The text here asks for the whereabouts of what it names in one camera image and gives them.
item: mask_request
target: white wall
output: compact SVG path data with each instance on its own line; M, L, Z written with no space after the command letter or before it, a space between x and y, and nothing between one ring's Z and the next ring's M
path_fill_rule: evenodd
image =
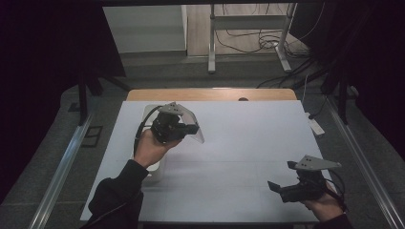
M103 9L119 53L185 50L181 6Z

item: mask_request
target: table leg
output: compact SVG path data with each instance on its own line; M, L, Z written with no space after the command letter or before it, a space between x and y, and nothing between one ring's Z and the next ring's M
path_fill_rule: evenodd
M211 15L210 15L210 33L209 33L209 52L208 52L208 73L215 73L215 14L214 14L214 4L211 4Z
M286 52L284 50L284 43L286 42L286 37L288 34L289 26L291 25L292 15L294 14L296 3L291 3L287 11L287 17L284 21L283 31L280 36L280 41L275 48L277 51L277 55L280 59L281 65L283 66L284 72L289 73L291 72L291 67L287 61Z

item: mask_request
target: hand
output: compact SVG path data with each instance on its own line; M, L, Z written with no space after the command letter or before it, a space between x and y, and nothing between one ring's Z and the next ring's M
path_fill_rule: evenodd
M168 150L177 146L180 142L181 140L160 143L155 139L151 130L146 130L140 136L137 149L134 149L133 160L146 169L160 161Z
M328 221L343 214L337 200L328 194L324 194L317 200L305 200L302 201L302 203L305 204L321 222Z

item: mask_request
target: wooden table edge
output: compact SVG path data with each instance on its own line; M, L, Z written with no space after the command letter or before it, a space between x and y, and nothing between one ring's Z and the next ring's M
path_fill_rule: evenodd
M127 101L297 100L291 89L134 89Z

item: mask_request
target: dark curtain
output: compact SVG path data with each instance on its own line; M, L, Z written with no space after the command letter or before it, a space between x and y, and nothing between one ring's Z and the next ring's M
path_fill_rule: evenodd
M82 73L124 76L104 12L96 4L1 1L2 201L48 132L60 96Z
M378 1L348 59L358 108L405 159L405 1Z

